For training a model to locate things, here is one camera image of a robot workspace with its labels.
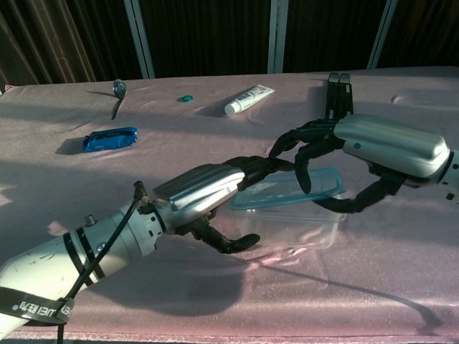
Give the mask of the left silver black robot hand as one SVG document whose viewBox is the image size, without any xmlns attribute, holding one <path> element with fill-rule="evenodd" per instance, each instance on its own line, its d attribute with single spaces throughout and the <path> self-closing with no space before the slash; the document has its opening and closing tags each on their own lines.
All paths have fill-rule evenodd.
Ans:
<svg viewBox="0 0 459 344">
<path fill-rule="evenodd" d="M 229 239 L 210 225 L 217 208 L 278 171 L 290 172 L 293 163 L 279 158 L 239 156 L 224 163 L 197 166 L 157 186 L 154 206 L 169 235 L 188 233 L 223 254 L 236 254 L 260 241 L 257 234 Z"/>
</svg>

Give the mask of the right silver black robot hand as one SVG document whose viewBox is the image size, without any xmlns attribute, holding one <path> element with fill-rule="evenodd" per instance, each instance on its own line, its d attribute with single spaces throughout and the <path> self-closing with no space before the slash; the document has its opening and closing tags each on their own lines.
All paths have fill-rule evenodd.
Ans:
<svg viewBox="0 0 459 344">
<path fill-rule="evenodd" d="M 319 206 L 338 214 L 355 214 L 394 196 L 402 186 L 439 185 L 447 198 L 458 197 L 458 151 L 444 137 L 426 130 L 373 115 L 350 114 L 342 118 L 312 120 L 282 134 L 269 152 L 271 158 L 305 145 L 295 155 L 294 171 L 306 194 L 311 191 L 310 160 L 341 150 L 360 159 L 378 181 L 352 199 L 317 199 Z"/>
</svg>

